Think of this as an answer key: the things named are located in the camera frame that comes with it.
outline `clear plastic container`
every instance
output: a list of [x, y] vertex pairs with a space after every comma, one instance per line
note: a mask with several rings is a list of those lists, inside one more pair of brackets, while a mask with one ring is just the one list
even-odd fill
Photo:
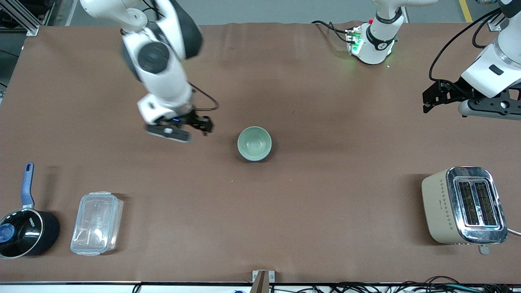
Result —
[[81, 198], [70, 250], [98, 255], [113, 250], [121, 223], [123, 201], [110, 192], [91, 192]]

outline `white power cord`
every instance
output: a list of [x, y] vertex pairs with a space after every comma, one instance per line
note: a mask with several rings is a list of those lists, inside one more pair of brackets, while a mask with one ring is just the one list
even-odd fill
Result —
[[509, 232], [510, 234], [514, 234], [515, 236], [521, 236], [521, 233], [518, 232], [518, 231], [514, 231], [514, 230], [512, 230], [512, 229], [508, 229], [508, 228], [507, 228], [507, 230], [508, 230], [508, 232]]

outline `yellow floor tape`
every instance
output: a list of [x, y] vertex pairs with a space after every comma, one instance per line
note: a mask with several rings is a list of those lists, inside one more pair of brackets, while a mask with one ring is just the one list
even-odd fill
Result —
[[459, 0], [461, 11], [463, 11], [463, 16], [465, 17], [466, 22], [472, 22], [472, 16], [470, 15], [470, 11], [468, 10], [467, 1]]

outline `green bowl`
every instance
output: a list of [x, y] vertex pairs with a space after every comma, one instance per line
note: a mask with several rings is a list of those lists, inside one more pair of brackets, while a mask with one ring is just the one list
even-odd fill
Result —
[[271, 136], [262, 127], [252, 126], [244, 129], [237, 140], [239, 153], [248, 161], [265, 159], [271, 151]]

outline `toaster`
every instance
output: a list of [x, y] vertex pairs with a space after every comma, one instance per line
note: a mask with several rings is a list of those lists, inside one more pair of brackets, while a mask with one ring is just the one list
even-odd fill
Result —
[[421, 183], [431, 236], [440, 243], [488, 245], [505, 241], [508, 231], [490, 173], [480, 167], [457, 166]]

